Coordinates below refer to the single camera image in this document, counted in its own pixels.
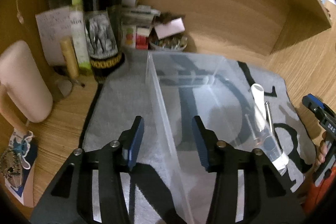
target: human hand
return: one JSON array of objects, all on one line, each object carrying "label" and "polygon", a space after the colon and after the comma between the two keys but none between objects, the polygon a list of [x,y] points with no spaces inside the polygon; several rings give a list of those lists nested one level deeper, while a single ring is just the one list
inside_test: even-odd
[{"label": "human hand", "polygon": [[324,161],[326,159],[326,155],[328,153],[328,149],[327,149],[327,145],[326,145],[326,137],[327,137],[327,133],[324,132],[322,134],[323,140],[320,143],[319,153],[316,156],[316,161],[315,161],[315,167],[316,168],[318,168],[322,163],[324,163]]}]

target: wooden wall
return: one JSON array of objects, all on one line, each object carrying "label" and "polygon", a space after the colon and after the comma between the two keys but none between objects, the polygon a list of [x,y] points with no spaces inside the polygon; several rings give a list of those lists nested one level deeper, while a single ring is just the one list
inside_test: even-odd
[{"label": "wooden wall", "polygon": [[262,65],[286,21],[288,0],[140,0],[185,14],[187,51],[222,54]]},{"label": "wooden wall", "polygon": [[267,69],[285,79],[288,95],[315,144],[321,141],[322,128],[302,105],[302,97],[312,93],[336,109],[336,5],[327,1],[327,8],[333,25],[321,33],[320,21],[293,8],[265,63]]}]

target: wooden desk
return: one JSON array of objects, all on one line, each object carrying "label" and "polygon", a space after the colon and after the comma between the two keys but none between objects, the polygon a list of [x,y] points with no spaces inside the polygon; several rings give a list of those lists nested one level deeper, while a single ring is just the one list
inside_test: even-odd
[{"label": "wooden desk", "polygon": [[[83,123],[97,89],[93,76],[81,76],[79,80],[85,83],[85,88],[74,86],[67,98],[54,105],[45,121],[29,125],[39,146],[34,176],[34,204],[37,204],[64,161],[78,147]],[[29,219],[33,209],[24,207],[8,190],[6,193]]]}]

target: finger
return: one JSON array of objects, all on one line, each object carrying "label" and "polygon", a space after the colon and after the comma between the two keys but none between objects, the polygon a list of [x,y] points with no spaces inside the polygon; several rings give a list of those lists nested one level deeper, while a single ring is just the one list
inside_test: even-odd
[{"label": "finger", "polygon": [[320,147],[320,152],[323,156],[326,156],[328,153],[328,148],[325,142],[323,142],[323,144]]},{"label": "finger", "polygon": [[324,155],[320,154],[318,156],[318,160],[319,160],[320,163],[324,163],[324,161],[325,161]]},{"label": "finger", "polygon": [[315,166],[316,167],[319,167],[321,165],[321,162],[319,161],[319,159],[316,159],[316,161],[315,161]]},{"label": "finger", "polygon": [[320,142],[320,145],[319,145],[319,151],[321,151],[323,144],[325,144],[325,141],[324,141],[324,140],[322,140],[322,141]]}]

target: wine bottle label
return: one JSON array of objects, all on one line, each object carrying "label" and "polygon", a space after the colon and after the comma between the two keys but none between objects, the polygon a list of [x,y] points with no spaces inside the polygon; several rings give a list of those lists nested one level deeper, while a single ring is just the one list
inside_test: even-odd
[{"label": "wine bottle label", "polygon": [[107,69],[107,68],[111,68],[117,65],[120,62],[121,58],[122,58],[122,54],[120,52],[117,56],[114,56],[107,60],[102,60],[102,61],[91,60],[90,64],[92,67],[97,68],[97,69]]},{"label": "wine bottle label", "polygon": [[71,34],[73,46],[80,69],[90,70],[90,60],[86,47],[85,27],[82,11],[70,12]]},{"label": "wine bottle label", "polygon": [[107,10],[85,13],[87,50],[91,58],[107,59],[118,54],[119,19],[115,18],[116,28],[112,28],[109,16],[114,18]]}]

